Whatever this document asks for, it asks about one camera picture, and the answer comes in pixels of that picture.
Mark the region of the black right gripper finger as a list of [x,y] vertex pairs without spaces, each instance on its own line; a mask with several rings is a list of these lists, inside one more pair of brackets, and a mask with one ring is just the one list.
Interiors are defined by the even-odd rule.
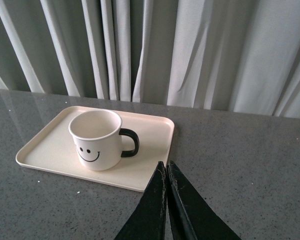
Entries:
[[171,161],[167,166],[168,211],[174,240],[239,240]]
[[163,240],[167,209],[167,174],[162,161],[157,166],[135,210],[116,240]]

